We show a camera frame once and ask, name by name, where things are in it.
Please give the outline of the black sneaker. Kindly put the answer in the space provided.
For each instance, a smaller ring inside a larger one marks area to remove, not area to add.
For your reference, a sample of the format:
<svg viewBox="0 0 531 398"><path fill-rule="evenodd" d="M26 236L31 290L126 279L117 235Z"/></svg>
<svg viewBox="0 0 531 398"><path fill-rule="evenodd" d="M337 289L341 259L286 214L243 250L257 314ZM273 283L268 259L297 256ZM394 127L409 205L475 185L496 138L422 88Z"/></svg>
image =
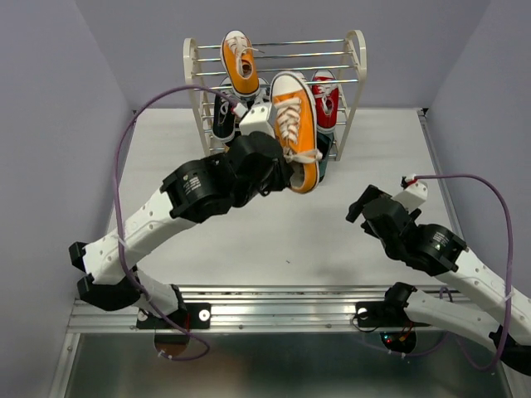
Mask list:
<svg viewBox="0 0 531 398"><path fill-rule="evenodd" d="M216 95L214 100L212 135L227 147L231 146L236 137L235 115L231 111L231 103L220 95Z"/></svg>
<svg viewBox="0 0 531 398"><path fill-rule="evenodd" d="M264 104L270 102L270 83L264 78L259 77L259 90L253 99L253 104Z"/></svg>

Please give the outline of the orange sneaker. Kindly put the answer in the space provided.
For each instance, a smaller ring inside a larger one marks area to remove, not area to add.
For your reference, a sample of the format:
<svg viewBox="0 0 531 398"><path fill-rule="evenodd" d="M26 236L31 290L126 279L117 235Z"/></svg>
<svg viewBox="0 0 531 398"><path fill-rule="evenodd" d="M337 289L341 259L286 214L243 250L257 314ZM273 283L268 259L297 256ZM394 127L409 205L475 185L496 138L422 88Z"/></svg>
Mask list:
<svg viewBox="0 0 531 398"><path fill-rule="evenodd" d="M261 89L251 41L239 30L228 32L222 39L220 59L238 98L253 100Z"/></svg>
<svg viewBox="0 0 531 398"><path fill-rule="evenodd" d="M275 111L275 136L293 169L290 189L299 194L313 191L319 184L317 114L315 99L307 83L278 73L270 85L270 102Z"/></svg>

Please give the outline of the red sneaker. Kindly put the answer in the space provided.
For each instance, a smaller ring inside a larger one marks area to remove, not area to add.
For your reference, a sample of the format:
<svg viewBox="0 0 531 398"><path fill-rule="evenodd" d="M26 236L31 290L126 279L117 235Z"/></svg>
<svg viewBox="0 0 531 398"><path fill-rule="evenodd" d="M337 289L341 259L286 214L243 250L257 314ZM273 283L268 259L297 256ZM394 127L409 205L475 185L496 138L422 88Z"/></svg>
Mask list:
<svg viewBox="0 0 531 398"><path fill-rule="evenodd" d="M298 80L302 81L303 83L307 83L307 79L305 77L305 75L301 72L301 71L297 71L297 70L288 70L288 73L294 77L296 77Z"/></svg>
<svg viewBox="0 0 531 398"><path fill-rule="evenodd" d="M321 133L332 133L337 124L339 109L339 84L330 70L317 70L310 89L315 99L317 129Z"/></svg>

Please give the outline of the orange sneaker front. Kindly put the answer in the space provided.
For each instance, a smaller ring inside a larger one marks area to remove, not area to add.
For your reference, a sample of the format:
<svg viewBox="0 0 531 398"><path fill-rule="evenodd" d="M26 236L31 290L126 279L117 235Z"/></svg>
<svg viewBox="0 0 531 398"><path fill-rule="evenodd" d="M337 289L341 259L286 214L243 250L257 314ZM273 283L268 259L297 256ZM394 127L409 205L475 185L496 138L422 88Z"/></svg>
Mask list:
<svg viewBox="0 0 531 398"><path fill-rule="evenodd" d="M261 89L251 41L239 30L228 32L222 39L220 59L238 98L253 100Z"/></svg>

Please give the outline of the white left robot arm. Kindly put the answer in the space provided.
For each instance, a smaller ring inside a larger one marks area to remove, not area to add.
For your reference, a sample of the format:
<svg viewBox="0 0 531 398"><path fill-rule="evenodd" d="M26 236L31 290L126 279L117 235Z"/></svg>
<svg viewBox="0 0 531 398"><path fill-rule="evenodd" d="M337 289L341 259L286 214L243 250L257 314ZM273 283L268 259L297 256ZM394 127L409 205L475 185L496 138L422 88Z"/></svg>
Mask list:
<svg viewBox="0 0 531 398"><path fill-rule="evenodd" d="M240 136L225 153L184 163L115 230L70 246L71 263L85 274L77 283L80 299L108 312L134 306L165 326L188 326L194 319L179 288L146 275L140 260L212 216L284 190L291 174L280 144L262 132Z"/></svg>

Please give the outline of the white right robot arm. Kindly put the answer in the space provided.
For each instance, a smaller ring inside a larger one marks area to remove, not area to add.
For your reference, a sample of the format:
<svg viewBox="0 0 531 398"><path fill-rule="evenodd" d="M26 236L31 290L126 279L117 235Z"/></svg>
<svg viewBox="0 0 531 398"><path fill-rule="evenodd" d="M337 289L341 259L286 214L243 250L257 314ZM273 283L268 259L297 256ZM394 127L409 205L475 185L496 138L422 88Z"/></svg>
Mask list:
<svg viewBox="0 0 531 398"><path fill-rule="evenodd" d="M464 294L475 308L434 298L396 282L377 302L361 302L353 320L361 328L429 325L480 344L513 370L530 373L530 299L509 287L455 233L437 224L419 224L426 184L405 182L392 196L368 186L350 205L346 219L364 221L363 231L378 239L386 256L421 271Z"/></svg>

